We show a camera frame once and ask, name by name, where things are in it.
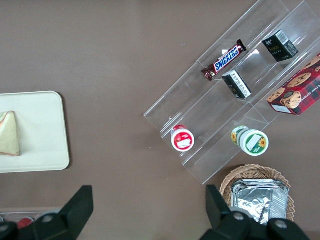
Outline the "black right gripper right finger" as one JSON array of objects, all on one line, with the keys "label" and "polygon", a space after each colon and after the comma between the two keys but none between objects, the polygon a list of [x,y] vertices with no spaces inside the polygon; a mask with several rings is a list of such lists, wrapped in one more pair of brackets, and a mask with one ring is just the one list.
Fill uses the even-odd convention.
[{"label": "black right gripper right finger", "polygon": [[294,222],[273,218],[262,225],[240,211],[231,211],[215,185],[207,185],[205,207],[211,229],[202,240],[308,240]]}]

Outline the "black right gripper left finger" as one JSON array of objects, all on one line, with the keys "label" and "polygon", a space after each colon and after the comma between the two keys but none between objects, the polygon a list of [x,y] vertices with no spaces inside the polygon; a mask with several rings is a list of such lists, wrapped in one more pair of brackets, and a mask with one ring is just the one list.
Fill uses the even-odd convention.
[{"label": "black right gripper left finger", "polygon": [[94,211],[93,188],[82,186],[58,213],[47,213],[18,233],[20,240],[76,240]]}]

